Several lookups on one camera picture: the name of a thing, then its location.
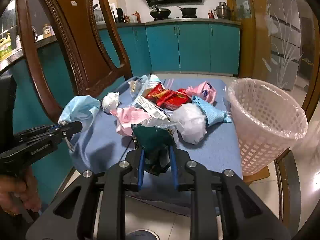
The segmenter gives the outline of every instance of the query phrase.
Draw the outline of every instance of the silver bolt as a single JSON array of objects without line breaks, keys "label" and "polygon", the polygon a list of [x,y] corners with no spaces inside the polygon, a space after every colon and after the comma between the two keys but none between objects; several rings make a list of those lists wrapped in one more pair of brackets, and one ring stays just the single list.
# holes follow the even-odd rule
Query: silver bolt
[{"label": "silver bolt", "polygon": [[129,166],[129,163],[128,163],[127,161],[122,161],[122,162],[119,163],[119,166],[120,166],[121,168],[126,168],[126,167]]},{"label": "silver bolt", "polygon": [[82,173],[82,176],[84,176],[85,178],[90,178],[92,176],[92,171],[85,171],[84,173]]},{"label": "silver bolt", "polygon": [[227,177],[232,177],[235,173],[232,170],[225,170],[224,175]]},{"label": "silver bolt", "polygon": [[197,163],[195,161],[188,161],[187,166],[190,168],[194,168],[197,166]]}]

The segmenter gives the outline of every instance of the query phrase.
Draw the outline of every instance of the basket rim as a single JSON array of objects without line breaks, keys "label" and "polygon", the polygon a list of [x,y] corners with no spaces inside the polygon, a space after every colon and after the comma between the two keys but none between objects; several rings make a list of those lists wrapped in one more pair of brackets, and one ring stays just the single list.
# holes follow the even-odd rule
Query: basket rim
[{"label": "basket rim", "polygon": [[[257,82],[259,84],[263,84],[263,85],[266,85],[267,87],[270,87],[272,89],[274,89],[276,92],[279,92],[279,94],[285,94],[285,96],[287,96],[290,100],[293,101],[293,103],[295,104],[295,107],[298,107],[302,110],[303,114],[304,114],[304,118],[302,119],[302,122],[305,122],[306,124],[306,128],[304,129],[305,131],[304,132],[296,132],[296,133],[292,133],[290,132],[289,130],[284,130],[284,131],[287,131],[288,133],[290,132],[290,135],[286,135],[286,133],[283,133],[283,132],[279,132],[277,129],[269,126],[268,124],[265,124],[264,122],[261,122],[259,119],[257,119],[255,116],[253,116],[252,114],[249,114],[249,112],[247,110],[244,109],[244,107],[240,104],[240,102],[238,101],[238,99],[236,98],[236,95],[235,95],[235,89],[234,89],[234,86],[237,84],[237,83],[240,83],[240,82],[246,82],[246,81],[251,81],[251,82]],[[263,80],[259,80],[259,79],[253,79],[253,78],[239,78],[239,79],[236,79],[235,81],[233,81],[230,86],[228,87],[228,95],[229,95],[229,99],[233,98],[233,100],[236,102],[237,106],[239,107],[239,109],[242,111],[242,112],[245,112],[245,116],[250,119],[252,122],[254,123],[257,123],[257,122],[260,122],[260,123],[263,123],[265,126],[268,126],[265,127],[265,126],[262,126],[260,128],[262,128],[263,130],[267,131],[268,133],[272,133],[272,134],[276,134],[282,138],[285,138],[285,139],[302,139],[305,137],[306,133],[307,133],[307,130],[308,130],[308,120],[307,120],[307,117],[306,117],[306,114],[305,114],[305,111],[302,109],[302,107],[298,104],[298,102],[291,96],[289,95],[286,91],[282,90],[281,88],[273,85],[273,84],[270,84],[266,81],[263,81]]]}]

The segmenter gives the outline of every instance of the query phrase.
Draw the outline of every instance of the pink trash basket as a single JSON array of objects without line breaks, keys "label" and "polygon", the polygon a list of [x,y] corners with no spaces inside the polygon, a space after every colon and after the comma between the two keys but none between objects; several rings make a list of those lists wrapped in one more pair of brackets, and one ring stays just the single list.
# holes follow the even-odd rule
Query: pink trash basket
[{"label": "pink trash basket", "polygon": [[252,175],[304,138],[303,109],[285,91],[267,82],[242,78],[228,88],[238,135],[243,175]]}]

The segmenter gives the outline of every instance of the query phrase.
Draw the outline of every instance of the pink wrapper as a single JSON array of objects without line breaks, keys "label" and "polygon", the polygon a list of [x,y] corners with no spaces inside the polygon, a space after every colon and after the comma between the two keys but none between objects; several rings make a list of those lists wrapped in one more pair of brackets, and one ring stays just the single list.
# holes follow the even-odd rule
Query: pink wrapper
[{"label": "pink wrapper", "polygon": [[138,124],[151,117],[150,114],[143,109],[134,106],[125,108],[118,107],[116,110],[111,110],[110,113],[117,118],[116,132],[123,136],[132,135],[132,123]]},{"label": "pink wrapper", "polygon": [[208,103],[213,104],[217,95],[217,91],[210,83],[205,81],[195,88],[189,86],[186,89],[186,94],[188,96],[198,96],[203,100],[207,101]]}]

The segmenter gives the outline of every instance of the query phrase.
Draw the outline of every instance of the wooden chair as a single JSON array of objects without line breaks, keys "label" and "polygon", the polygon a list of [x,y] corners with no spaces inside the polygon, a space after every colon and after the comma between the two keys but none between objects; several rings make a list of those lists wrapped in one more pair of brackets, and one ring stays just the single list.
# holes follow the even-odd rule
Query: wooden chair
[{"label": "wooden chair", "polygon": [[[108,0],[99,0],[120,60],[117,68],[100,39],[92,0],[39,0],[62,50],[74,94],[96,97],[117,78],[132,77],[128,55],[118,34]],[[47,116],[57,122],[62,107],[53,97],[37,54],[27,0],[16,0],[18,27],[31,80]]]}]

